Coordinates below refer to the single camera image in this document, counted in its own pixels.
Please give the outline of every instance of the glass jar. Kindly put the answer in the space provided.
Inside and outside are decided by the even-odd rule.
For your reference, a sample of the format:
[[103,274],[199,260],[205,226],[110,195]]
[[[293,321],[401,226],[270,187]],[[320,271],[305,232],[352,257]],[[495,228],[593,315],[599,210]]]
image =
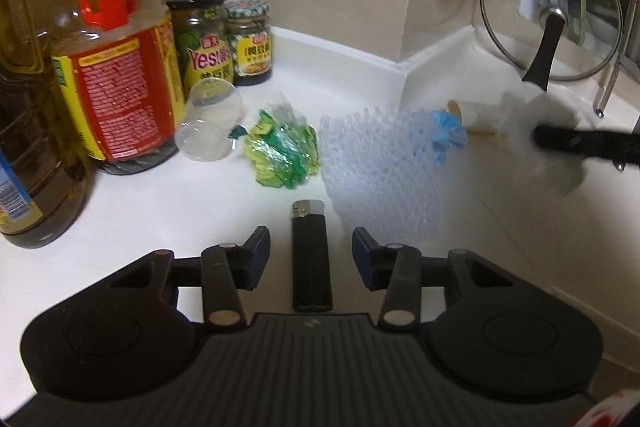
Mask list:
[[226,39],[225,0],[168,0],[184,93],[203,78],[233,83],[233,64]]
[[271,78],[269,5],[260,1],[225,3],[226,32],[234,60],[236,86],[253,86]]

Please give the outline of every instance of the green plastic bag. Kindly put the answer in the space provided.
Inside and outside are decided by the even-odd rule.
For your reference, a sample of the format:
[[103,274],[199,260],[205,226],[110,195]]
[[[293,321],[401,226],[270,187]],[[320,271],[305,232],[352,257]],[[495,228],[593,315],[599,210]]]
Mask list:
[[320,169],[318,137],[288,102],[259,112],[244,137],[244,154],[255,164],[255,180],[267,187],[296,188]]

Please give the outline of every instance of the black jar lid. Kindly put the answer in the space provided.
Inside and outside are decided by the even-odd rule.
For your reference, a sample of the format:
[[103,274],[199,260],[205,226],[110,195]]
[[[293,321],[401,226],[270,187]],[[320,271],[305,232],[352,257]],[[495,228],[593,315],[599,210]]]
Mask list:
[[180,10],[209,8],[211,6],[222,4],[224,1],[225,0],[166,0],[166,5],[169,7],[169,10],[173,12]]

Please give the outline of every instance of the cooking oil bottle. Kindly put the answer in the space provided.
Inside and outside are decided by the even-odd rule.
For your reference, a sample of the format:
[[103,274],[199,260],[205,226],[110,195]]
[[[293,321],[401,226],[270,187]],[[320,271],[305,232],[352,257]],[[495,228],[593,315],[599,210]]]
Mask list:
[[71,0],[54,7],[53,61],[85,150],[110,174],[177,152],[184,111],[164,0]]
[[0,0],[0,232],[37,248],[81,212],[90,164],[50,57],[46,0]]

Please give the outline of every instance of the black knife handle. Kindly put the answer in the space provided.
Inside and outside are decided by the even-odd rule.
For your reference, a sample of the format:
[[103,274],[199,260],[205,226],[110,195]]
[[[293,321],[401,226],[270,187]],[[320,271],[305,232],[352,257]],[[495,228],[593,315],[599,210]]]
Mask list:
[[547,150],[640,165],[638,134],[604,130],[580,131],[539,125],[533,130],[533,141]]
[[529,70],[522,78],[523,82],[531,82],[536,84],[540,89],[546,91],[549,84],[549,75],[551,74],[551,65],[556,55],[556,49],[562,37],[564,30],[564,19],[553,13],[549,14],[545,22],[545,32],[540,41],[540,47],[533,59]]
[[298,313],[328,312],[334,307],[324,203],[303,200],[293,204],[293,309]]

